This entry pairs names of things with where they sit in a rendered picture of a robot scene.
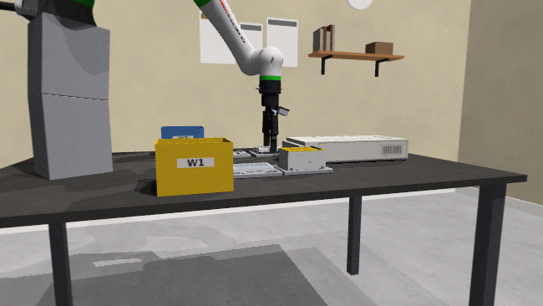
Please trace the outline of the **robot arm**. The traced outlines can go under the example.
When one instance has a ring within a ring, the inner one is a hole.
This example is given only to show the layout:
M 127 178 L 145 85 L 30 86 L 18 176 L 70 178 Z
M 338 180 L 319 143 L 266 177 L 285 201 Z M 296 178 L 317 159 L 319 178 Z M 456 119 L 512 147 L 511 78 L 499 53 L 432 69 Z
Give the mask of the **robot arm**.
M 221 35 L 233 54 L 241 72 L 260 75 L 260 94 L 280 94 L 283 56 L 279 49 L 266 47 L 255 50 L 241 30 L 226 0 L 193 0 Z M 41 13 L 97 26 L 93 16 L 94 0 L 17 0 L 0 1 L 0 10 L 34 20 Z M 22 14 L 22 15 L 21 15 Z M 27 16 L 26 16 L 27 15 Z

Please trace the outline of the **blue open bin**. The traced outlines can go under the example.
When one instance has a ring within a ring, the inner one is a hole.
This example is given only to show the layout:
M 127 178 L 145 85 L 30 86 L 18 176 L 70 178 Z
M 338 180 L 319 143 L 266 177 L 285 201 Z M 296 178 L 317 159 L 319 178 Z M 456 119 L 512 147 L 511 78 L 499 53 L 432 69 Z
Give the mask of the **blue open bin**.
M 161 139 L 204 138 L 202 126 L 161 126 Z

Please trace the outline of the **yellow open-sided box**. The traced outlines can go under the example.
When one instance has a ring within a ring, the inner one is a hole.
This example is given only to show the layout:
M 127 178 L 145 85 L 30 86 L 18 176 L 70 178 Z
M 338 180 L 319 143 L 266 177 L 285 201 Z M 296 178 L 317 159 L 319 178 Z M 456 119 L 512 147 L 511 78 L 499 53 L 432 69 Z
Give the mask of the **yellow open-sided box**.
M 222 138 L 157 139 L 157 196 L 234 191 L 233 142 Z

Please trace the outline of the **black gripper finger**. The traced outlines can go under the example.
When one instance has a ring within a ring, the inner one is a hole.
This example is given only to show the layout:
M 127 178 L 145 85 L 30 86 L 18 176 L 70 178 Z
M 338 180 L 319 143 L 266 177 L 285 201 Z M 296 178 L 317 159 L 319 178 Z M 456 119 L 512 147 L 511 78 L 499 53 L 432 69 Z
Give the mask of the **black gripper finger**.
M 267 119 L 270 125 L 270 150 L 277 151 L 277 135 L 278 135 L 278 111 L 272 110 L 271 119 L 269 116 L 269 111 L 266 112 Z
M 270 125 L 269 121 L 266 118 L 266 111 L 262 111 L 263 120 L 262 120 L 262 133 L 263 135 L 263 146 L 270 146 Z

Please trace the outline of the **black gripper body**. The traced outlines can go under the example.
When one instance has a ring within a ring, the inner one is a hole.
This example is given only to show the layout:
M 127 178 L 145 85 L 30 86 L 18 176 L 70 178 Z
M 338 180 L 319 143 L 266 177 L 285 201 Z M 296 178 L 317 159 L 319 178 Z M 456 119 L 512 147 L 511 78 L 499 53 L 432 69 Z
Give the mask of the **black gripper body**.
M 266 106 L 265 111 L 269 111 L 270 119 L 272 118 L 272 110 L 279 105 L 279 94 L 262 94 L 261 106 Z M 276 111 L 276 110 L 275 110 Z

